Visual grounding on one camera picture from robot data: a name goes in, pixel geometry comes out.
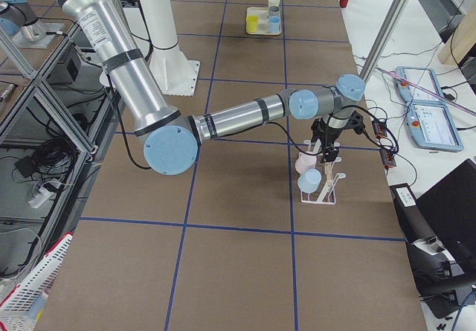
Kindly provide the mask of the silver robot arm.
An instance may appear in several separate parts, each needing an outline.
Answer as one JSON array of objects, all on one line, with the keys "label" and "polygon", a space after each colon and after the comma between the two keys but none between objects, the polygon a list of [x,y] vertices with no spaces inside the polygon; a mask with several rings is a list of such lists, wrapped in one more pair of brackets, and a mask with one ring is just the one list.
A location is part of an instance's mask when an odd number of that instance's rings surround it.
[{"label": "silver robot arm", "polygon": [[324,158],[347,128],[362,99],[364,81],[345,74],[334,86],[310,91],[288,89],[238,106],[201,116],[183,116],[165,94],[197,76],[197,64],[181,52],[170,0],[140,0],[152,31],[152,57],[146,60],[124,16],[120,0],[57,0],[83,30],[103,71],[115,84],[135,120],[148,165],[164,175],[177,175],[195,162],[204,141],[235,135],[292,116],[318,119]]}]

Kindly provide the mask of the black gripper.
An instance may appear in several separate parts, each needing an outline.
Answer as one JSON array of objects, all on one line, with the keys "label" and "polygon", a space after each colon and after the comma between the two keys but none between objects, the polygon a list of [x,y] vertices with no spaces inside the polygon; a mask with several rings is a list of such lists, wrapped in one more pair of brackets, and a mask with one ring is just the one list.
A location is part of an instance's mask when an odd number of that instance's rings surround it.
[{"label": "black gripper", "polygon": [[322,152],[322,163],[334,162],[339,154],[339,147],[334,147],[336,139],[340,136],[342,129],[333,128],[330,126],[332,115],[325,115],[322,118],[314,120],[312,124],[312,152],[318,155]]}]

